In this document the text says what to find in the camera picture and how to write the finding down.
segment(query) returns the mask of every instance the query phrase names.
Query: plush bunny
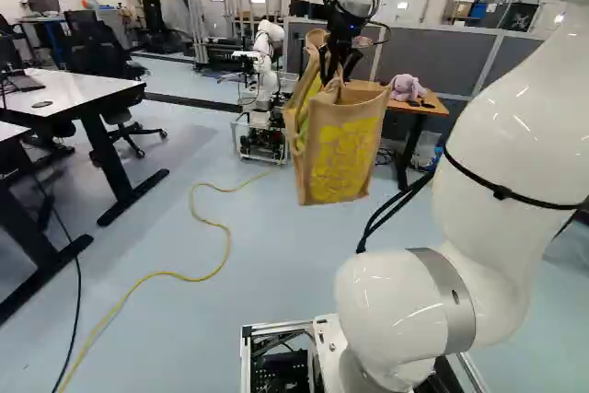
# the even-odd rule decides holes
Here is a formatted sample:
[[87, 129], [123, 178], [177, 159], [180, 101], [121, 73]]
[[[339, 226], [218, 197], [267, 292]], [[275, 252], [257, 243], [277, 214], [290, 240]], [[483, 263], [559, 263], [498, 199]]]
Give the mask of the plush bunny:
[[393, 90], [390, 97], [396, 101], [416, 101], [417, 97], [425, 97], [426, 90], [420, 85], [420, 79], [411, 74], [395, 75], [391, 80]]

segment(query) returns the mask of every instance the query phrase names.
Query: floor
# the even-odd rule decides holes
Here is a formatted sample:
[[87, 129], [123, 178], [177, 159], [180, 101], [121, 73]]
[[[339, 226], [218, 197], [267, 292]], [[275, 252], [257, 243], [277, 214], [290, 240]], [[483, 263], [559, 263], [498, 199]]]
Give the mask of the floor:
[[[157, 63], [168, 64], [144, 63], [152, 70], [147, 78], [152, 92], [182, 90], [227, 102], [236, 96], [190, 71], [181, 75], [179, 67], [162, 74]], [[193, 83], [181, 85], [187, 78]], [[144, 160], [119, 145], [130, 177], [138, 182], [161, 167], [171, 173], [113, 225], [101, 229], [94, 223], [111, 195], [87, 158], [83, 131], [67, 140], [77, 153], [56, 167], [64, 175], [52, 184], [53, 192], [65, 223], [74, 234], [95, 238], [80, 257], [82, 313], [75, 354], [137, 279], [157, 270], [203, 275], [222, 258], [223, 233], [191, 218], [192, 183], [232, 187], [262, 171], [271, 174], [236, 193], [198, 190], [201, 213], [232, 229], [226, 268], [205, 283], [159, 277], [143, 284], [92, 347], [67, 392], [236, 392], [240, 327], [332, 312], [333, 275], [353, 254], [368, 215], [396, 190], [396, 182], [388, 167], [378, 167], [369, 197], [299, 207], [290, 166], [270, 168], [235, 156], [229, 131], [235, 114], [145, 101], [133, 108], [133, 116], [145, 127], [165, 127], [169, 137], [165, 142], [156, 135], [138, 137]], [[23, 182], [17, 192], [26, 204], [35, 203], [30, 183]], [[371, 237], [369, 250], [440, 244], [444, 238], [430, 202], [426, 187]], [[64, 244], [53, 224], [49, 236]], [[26, 258], [1, 241], [0, 296], [28, 272]], [[508, 342], [471, 352], [491, 391], [572, 393], [589, 383], [588, 241], [589, 228], [577, 224], [554, 241], [539, 268], [525, 325]], [[0, 328], [0, 392], [51, 388], [70, 339], [75, 281], [70, 265]]]
[[217, 84], [215, 78], [196, 73], [192, 64], [167, 60], [133, 57], [149, 70], [147, 92], [170, 96], [211, 100], [221, 103], [237, 103], [237, 82]]

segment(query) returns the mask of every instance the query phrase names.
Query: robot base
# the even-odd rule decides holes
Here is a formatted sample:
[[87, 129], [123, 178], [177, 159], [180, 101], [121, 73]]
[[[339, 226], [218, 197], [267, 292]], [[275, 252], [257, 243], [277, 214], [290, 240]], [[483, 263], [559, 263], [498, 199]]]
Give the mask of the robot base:
[[[305, 335], [310, 338], [306, 350], [270, 353]], [[335, 314], [313, 321], [244, 326], [240, 393], [389, 393], [363, 374], [347, 348]], [[487, 388], [468, 355], [457, 354], [456, 360], [451, 366], [446, 357], [439, 357], [435, 371], [413, 393], [464, 393], [454, 371], [460, 370], [460, 366], [464, 372], [461, 378], [468, 383], [467, 391], [486, 393]]]

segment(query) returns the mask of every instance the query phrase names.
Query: yellow cable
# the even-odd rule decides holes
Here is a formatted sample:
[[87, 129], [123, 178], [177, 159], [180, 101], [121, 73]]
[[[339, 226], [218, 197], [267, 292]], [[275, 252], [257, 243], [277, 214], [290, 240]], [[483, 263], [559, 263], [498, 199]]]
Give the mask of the yellow cable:
[[196, 184], [194, 184], [191, 187], [191, 190], [190, 190], [190, 193], [189, 193], [189, 201], [190, 201], [192, 216], [194, 218], [196, 218], [197, 220], [202, 221], [203, 223], [206, 223], [207, 225], [214, 225], [216, 227], [221, 227], [225, 231], [225, 234], [226, 234], [226, 242], [225, 242], [225, 255], [223, 256], [223, 260], [221, 261], [221, 263], [212, 272], [210, 272], [209, 274], [207, 274], [205, 276], [201, 276], [201, 277], [198, 277], [198, 278], [191, 278], [189, 276], [182, 275], [182, 274], [176, 273], [176, 272], [171, 272], [171, 271], [161, 271], [161, 272], [152, 272], [152, 273], [149, 273], [146, 276], [144, 276], [143, 278], [141, 278], [139, 281], [137, 281], [137, 283], [135, 283], [133, 285], [133, 287], [131, 289], [129, 289], [129, 291], [125, 294], [125, 296], [123, 298], [121, 298], [121, 301], [119, 301], [115, 305], [115, 307], [112, 308], [112, 310], [107, 314], [107, 316], [104, 317], [97, 324], [97, 326], [94, 329], [92, 329], [92, 331], [90, 332], [90, 335], [88, 336], [88, 339], [87, 339], [86, 343], [84, 344], [84, 347], [82, 347], [82, 350], [80, 351], [80, 354], [78, 355], [77, 359], [75, 360], [74, 365], [72, 365], [72, 368], [67, 373], [67, 375], [66, 375], [63, 383], [60, 385], [59, 390], [58, 390], [59, 393], [63, 393], [65, 391], [65, 389], [67, 388], [67, 386], [70, 383], [70, 381], [72, 380], [72, 377], [74, 376], [74, 373], [77, 370], [78, 366], [84, 360], [84, 357], [86, 356], [88, 350], [90, 350], [90, 347], [92, 347], [92, 344], [94, 343], [94, 339], [96, 338], [96, 336], [104, 328], [104, 326], [107, 324], [107, 322], [109, 321], [109, 319], [111, 319], [119, 310], [121, 310], [122, 305], [125, 303], [125, 301], [127, 300], [127, 298], [142, 283], [144, 283], [145, 281], [147, 281], [147, 280], [149, 280], [149, 279], [151, 279], [151, 278], [153, 278], [155, 276], [159, 276], [159, 275], [172, 276], [174, 278], [178, 278], [179, 280], [186, 281], [188, 283], [199, 283], [201, 281], [210, 280], [221, 269], [223, 269], [223, 267], [227, 263], [227, 260], [229, 260], [229, 254], [231, 253], [231, 242], [232, 242], [232, 239], [231, 239], [231, 230], [226, 225], [222, 225], [221, 223], [215, 223], [213, 221], [207, 220], [206, 218], [202, 218], [196, 212], [196, 207], [194, 205], [194, 192], [197, 190], [197, 188], [199, 188], [200, 186], [206, 186], [208, 188], [212, 188], [212, 189], [215, 189], [216, 191], [220, 191], [220, 192], [235, 192], [235, 191], [239, 191], [244, 186], [247, 186], [250, 182], [252, 182], [252, 181], [254, 181], [256, 179], [261, 179], [262, 177], [265, 177], [269, 173], [270, 172], [264, 172], [264, 173], [258, 174], [256, 176], [252, 177], [251, 179], [249, 179], [249, 180], [241, 183], [239, 186], [237, 186], [236, 188], [233, 188], [233, 189], [222, 189], [222, 188], [218, 188], [217, 186], [215, 186], [214, 184], [211, 184], [211, 183], [196, 183]]

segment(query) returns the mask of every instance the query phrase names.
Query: desk surface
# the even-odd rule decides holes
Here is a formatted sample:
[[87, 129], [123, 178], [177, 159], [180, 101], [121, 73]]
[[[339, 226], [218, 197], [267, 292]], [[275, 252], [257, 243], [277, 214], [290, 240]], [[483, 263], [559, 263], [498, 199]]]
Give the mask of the desk surface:
[[57, 17], [21, 17], [17, 19], [18, 23], [45, 23], [45, 22], [65, 22], [65, 18], [63, 16]]
[[[27, 69], [26, 72], [45, 85], [45, 88], [7, 94], [6, 108], [11, 112], [32, 117], [51, 117], [93, 100], [144, 85], [143, 82], [134, 80], [72, 74], [65, 71]], [[41, 101], [51, 101], [52, 104], [44, 108], [32, 108], [32, 105]]]
[[[363, 90], [370, 91], [382, 91], [385, 89], [385, 87], [381, 86], [376, 82], [368, 82], [366, 80], [351, 80], [346, 84], [346, 87], [361, 88]], [[388, 101], [387, 107], [390, 110], [397, 110], [399, 112], [410, 112], [414, 114], [440, 115], [442, 117], [447, 117], [448, 115], [450, 115], [450, 112], [448, 111], [446, 106], [444, 106], [444, 103], [442, 103], [438, 96], [431, 90], [427, 90], [427, 95], [425, 96], [423, 101], [432, 104], [433, 108], [424, 108], [423, 106], [413, 107], [410, 106], [409, 103], [407, 103], [406, 101], [396, 101], [394, 99]]]
[[21, 135], [28, 130], [29, 128], [23, 128], [22, 126], [16, 126], [15, 124], [4, 123], [3, 121], [0, 121], [0, 143]]

